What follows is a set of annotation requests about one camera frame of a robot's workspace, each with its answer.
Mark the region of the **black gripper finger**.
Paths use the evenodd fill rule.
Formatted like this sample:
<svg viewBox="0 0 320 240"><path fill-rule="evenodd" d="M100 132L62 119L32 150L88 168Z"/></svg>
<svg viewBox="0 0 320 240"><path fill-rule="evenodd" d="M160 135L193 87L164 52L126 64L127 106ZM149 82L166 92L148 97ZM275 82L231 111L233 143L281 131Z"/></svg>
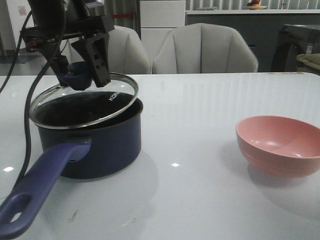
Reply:
<svg viewBox="0 0 320 240"><path fill-rule="evenodd" d="M66 77L69 74L68 59L61 54L60 47L57 44L45 44L40 48L40 53L51 64L49 65L56 75L61 86L67 86L65 83Z"/></svg>
<svg viewBox="0 0 320 240"><path fill-rule="evenodd" d="M108 65L109 34L101 33L71 44L83 58L96 87L106 86L110 80Z"/></svg>

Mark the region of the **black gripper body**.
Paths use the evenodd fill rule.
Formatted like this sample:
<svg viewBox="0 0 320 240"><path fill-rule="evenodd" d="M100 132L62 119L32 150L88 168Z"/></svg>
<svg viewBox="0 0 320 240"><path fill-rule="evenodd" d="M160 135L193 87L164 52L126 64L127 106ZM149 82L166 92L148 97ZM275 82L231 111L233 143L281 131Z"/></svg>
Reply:
<svg viewBox="0 0 320 240"><path fill-rule="evenodd" d="M111 15L96 12L104 6L103 2L30 2L29 6L35 26L20 31L27 50L38 50L39 45L32 45L32 41L55 42L63 27L64 40L115 29Z"/></svg>

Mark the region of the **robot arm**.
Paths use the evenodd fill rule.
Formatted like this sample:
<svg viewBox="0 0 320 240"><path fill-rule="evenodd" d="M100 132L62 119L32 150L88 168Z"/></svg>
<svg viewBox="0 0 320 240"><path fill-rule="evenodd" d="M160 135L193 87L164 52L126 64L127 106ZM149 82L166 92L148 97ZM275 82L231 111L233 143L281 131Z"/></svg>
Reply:
<svg viewBox="0 0 320 240"><path fill-rule="evenodd" d="M111 81L108 65L110 15L91 15L83 0L30 0L35 27L21 31L29 52L44 56L61 86L85 90L92 83L102 88ZM70 63L60 51L63 40L77 38L72 48L82 61Z"/></svg>

